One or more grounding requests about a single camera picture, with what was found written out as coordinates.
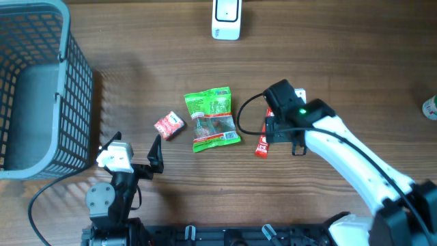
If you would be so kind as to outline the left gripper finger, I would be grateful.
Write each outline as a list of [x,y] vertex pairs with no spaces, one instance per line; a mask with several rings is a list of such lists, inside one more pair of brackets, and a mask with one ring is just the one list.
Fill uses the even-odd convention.
[[162,146],[161,146],[161,136],[157,135],[149,153],[147,154],[147,159],[150,162],[150,167],[154,173],[163,173],[164,162],[162,156]]
[[116,132],[116,134],[114,134],[114,136],[112,136],[112,138],[108,142],[106,142],[103,146],[99,147],[98,151],[102,152],[104,150],[107,150],[107,148],[111,143],[113,143],[114,141],[119,141],[121,138],[122,138],[122,134],[119,131]]

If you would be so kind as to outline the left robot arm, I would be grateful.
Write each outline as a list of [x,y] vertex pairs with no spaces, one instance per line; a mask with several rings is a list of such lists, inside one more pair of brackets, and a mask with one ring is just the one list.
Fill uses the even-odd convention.
[[84,229],[81,244],[92,245],[154,245],[154,239],[139,218],[130,218],[132,202],[141,194],[140,180],[152,180],[164,170],[161,136],[157,135],[147,159],[148,165],[131,162],[134,155],[130,143],[116,133],[103,145],[97,156],[98,166],[110,173],[110,182],[99,182],[89,188],[85,203],[91,227]]

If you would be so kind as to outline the green lid jar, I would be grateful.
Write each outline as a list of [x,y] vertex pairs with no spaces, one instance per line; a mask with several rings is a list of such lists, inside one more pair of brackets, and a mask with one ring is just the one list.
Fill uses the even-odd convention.
[[423,103],[422,112],[426,118],[437,120],[436,95]]

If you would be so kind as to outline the small red snack packet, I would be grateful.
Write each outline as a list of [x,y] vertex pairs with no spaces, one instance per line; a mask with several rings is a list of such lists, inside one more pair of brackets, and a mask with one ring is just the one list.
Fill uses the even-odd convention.
[[184,120],[173,111],[170,111],[165,117],[159,119],[159,121],[154,124],[154,128],[166,141],[170,140],[184,127]]

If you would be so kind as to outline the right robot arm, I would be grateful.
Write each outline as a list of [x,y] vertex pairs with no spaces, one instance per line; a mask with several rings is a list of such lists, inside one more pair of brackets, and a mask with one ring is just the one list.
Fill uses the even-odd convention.
[[370,217],[345,214],[328,226],[336,245],[435,245],[436,185],[416,183],[388,165],[348,130],[324,101],[305,102],[287,80],[263,97],[273,112],[267,140],[277,135],[321,156],[357,191]]

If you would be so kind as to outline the red Nescafe sachet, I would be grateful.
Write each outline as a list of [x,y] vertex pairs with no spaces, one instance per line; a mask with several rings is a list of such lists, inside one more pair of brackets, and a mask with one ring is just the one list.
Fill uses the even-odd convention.
[[[267,110],[266,110],[266,118],[267,117],[272,117],[272,116],[274,116],[274,114],[271,111],[271,108],[268,107]],[[262,131],[266,132],[266,122],[265,122],[265,120],[264,120]],[[259,158],[266,159],[267,156],[268,156],[268,148],[269,148],[269,143],[266,141],[266,136],[265,135],[260,135],[259,142],[258,142],[257,148],[255,150],[255,156],[257,156]]]

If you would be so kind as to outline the green snack packet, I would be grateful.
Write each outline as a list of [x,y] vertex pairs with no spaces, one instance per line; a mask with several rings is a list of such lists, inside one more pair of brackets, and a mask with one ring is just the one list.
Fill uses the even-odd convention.
[[231,112],[229,87],[186,94],[184,99],[194,123],[194,153],[241,141]]

